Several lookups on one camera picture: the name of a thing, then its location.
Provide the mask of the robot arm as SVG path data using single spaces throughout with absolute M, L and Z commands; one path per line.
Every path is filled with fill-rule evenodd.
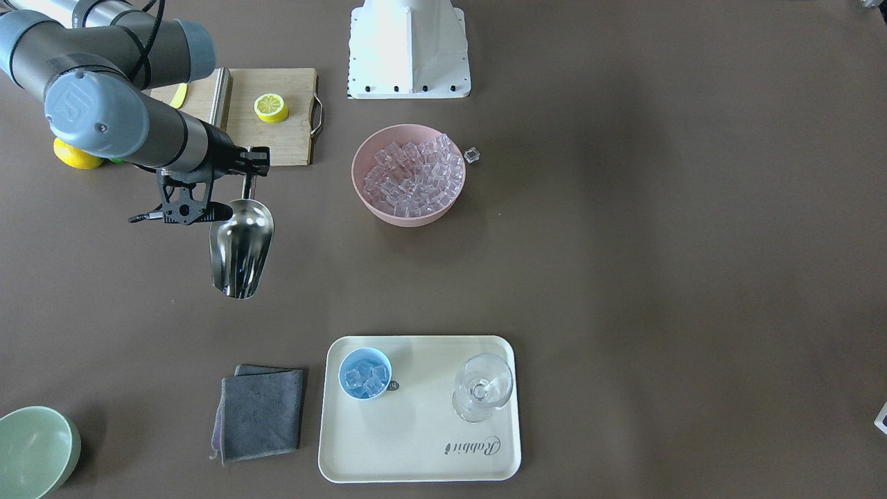
M 213 73 L 215 45 L 202 25 L 162 20 L 126 1 L 3 5 L 2 70 L 42 102 L 63 142 L 172 173 L 266 175 L 268 155 L 146 94 Z

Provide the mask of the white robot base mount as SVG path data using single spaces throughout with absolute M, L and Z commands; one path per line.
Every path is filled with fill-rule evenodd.
M 471 94 L 465 13 L 450 1 L 365 1 L 351 11 L 346 97 Z

